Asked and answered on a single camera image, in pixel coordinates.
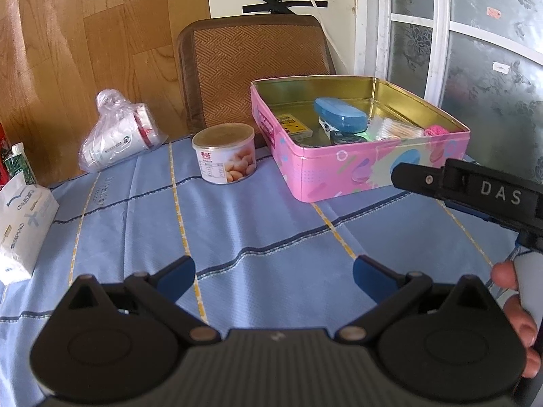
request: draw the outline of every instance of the tissue box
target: tissue box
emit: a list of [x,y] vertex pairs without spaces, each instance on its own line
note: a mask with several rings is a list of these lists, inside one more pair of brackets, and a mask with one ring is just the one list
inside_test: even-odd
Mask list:
[[59,204],[51,191],[26,185],[20,172],[0,191],[0,281],[32,277],[37,256]]

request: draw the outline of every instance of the can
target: can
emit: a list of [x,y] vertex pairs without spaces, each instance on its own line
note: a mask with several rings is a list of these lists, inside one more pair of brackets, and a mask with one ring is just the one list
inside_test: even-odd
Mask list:
[[81,156],[90,171],[101,171],[123,159],[162,144],[160,132],[150,118],[148,108],[140,104],[120,121],[86,139]]
[[202,178],[215,184],[237,182],[256,170],[255,130],[245,123],[222,123],[192,139]]
[[5,135],[4,128],[0,122],[0,190],[7,182],[9,182],[10,176],[7,172],[7,168],[4,165],[4,159],[9,156],[11,146]]

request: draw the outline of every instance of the human hand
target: human hand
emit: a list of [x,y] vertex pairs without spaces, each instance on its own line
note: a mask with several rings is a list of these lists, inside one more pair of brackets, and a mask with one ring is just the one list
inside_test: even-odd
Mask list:
[[[518,290],[517,273],[512,261],[498,263],[490,274],[492,281],[499,287]],[[537,326],[534,319],[520,305],[518,295],[510,297],[503,306],[503,312],[526,347],[526,368],[522,376],[534,378],[541,367],[541,357],[532,347],[536,341]]]

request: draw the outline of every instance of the yellow stripe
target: yellow stripe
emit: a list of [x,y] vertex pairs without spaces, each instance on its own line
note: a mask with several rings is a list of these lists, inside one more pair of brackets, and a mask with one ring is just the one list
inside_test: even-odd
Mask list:
[[[177,196],[177,185],[175,184],[175,171],[173,166],[173,152],[172,152],[172,143],[168,144],[169,149],[169,159],[170,159],[170,175],[172,177],[172,190],[173,190],[173,200],[175,202],[175,212],[177,213],[177,221],[179,223],[179,232],[181,233],[181,239],[183,240],[183,248],[185,249],[185,255],[191,255],[191,250],[188,247],[187,234],[185,232],[185,226],[183,224],[183,216],[181,215],[181,207],[179,206],[179,197]],[[204,301],[202,300],[202,293],[200,292],[200,285],[198,284],[198,279],[194,277],[194,293],[196,294],[196,301],[198,303],[198,310],[200,312],[200,318],[206,324],[207,315],[205,313]]]
[[315,208],[315,211],[319,214],[320,218],[324,220],[324,223],[330,228],[330,231],[332,231],[332,234],[336,238],[336,240],[341,243],[341,246],[343,246],[343,249],[346,250],[347,254],[351,256],[353,260],[355,260],[358,256],[354,253],[354,251],[351,249],[351,247],[347,244],[345,240],[343,240],[343,237],[340,236],[340,234],[337,232],[336,228],[332,224],[332,222],[324,215],[322,210],[319,208],[317,204],[311,204],[313,205],[313,208]]
[[75,266],[75,256],[77,255],[77,246],[79,244],[79,236],[81,235],[81,228],[83,228],[83,218],[85,217],[85,213],[87,212],[87,207],[89,206],[89,203],[91,201],[92,192],[94,191],[94,187],[96,186],[96,182],[98,182],[99,177],[100,177],[100,173],[98,173],[98,176],[96,176],[96,179],[94,179],[94,183],[92,184],[91,190],[89,191],[87,201],[85,202],[85,206],[83,207],[81,218],[79,219],[79,226],[77,228],[77,233],[75,235],[75,245],[73,247],[73,252],[72,252],[72,263],[70,265],[70,275],[68,275],[68,286],[71,286],[73,283],[73,268]]
[[475,249],[477,251],[479,251],[481,253],[481,255],[483,256],[483,258],[485,259],[485,261],[492,267],[493,264],[492,264],[492,261],[490,261],[490,259],[488,258],[488,255],[486,255],[483,251],[483,249],[479,246],[479,244],[475,241],[475,239],[471,236],[471,234],[469,233],[469,231],[460,223],[460,220],[458,220],[456,218],[456,216],[449,211],[449,209],[445,206],[445,204],[441,201],[441,200],[435,200],[436,202],[438,202],[438,204],[441,205],[441,207],[445,210],[445,212],[447,214],[450,215],[450,217],[452,218],[452,220],[460,227],[460,229],[462,231],[464,231],[464,234],[468,237],[468,239],[470,239],[470,241],[473,243],[473,246],[475,247]]

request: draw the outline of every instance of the sticker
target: sticker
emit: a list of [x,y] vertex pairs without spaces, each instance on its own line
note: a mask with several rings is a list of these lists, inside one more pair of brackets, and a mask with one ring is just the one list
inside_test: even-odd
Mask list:
[[364,159],[354,170],[351,179],[356,183],[365,183],[371,176],[371,164],[368,158]]
[[439,159],[443,157],[445,154],[445,150],[443,147],[436,148],[431,154],[430,154],[430,162],[432,164],[435,164]]
[[273,131],[273,126],[268,118],[264,116],[264,114],[259,110],[259,118],[260,118],[260,129],[262,130],[262,134],[268,138],[271,146],[275,148],[275,133]]
[[511,66],[507,64],[497,63],[496,61],[492,63],[492,70],[496,70],[496,72],[503,73],[504,75],[507,75],[510,69]]
[[283,130],[290,135],[309,134],[309,136],[313,136],[313,131],[311,129],[289,113],[277,116],[276,119],[281,127],[283,127]]
[[338,170],[338,174],[341,174],[341,172],[342,172],[345,168],[347,168],[347,167],[351,164],[351,162],[352,162],[353,160],[355,160],[355,159],[356,159],[356,155],[355,155],[355,156],[351,156],[351,157],[349,158],[349,160],[348,160],[347,162],[345,162],[345,163],[341,166],[341,168]]
[[489,17],[499,20],[502,17],[502,13],[493,7],[487,7],[487,15]]
[[337,153],[336,153],[336,159],[340,162],[344,162],[347,160],[349,156],[349,153],[347,153],[345,150],[339,150]]
[[401,163],[418,164],[420,162],[420,151],[416,149],[407,150],[396,158],[390,166],[390,174]]
[[456,150],[457,143],[455,140],[452,140],[445,146],[445,151],[443,156],[445,157],[451,157],[454,156],[454,152]]

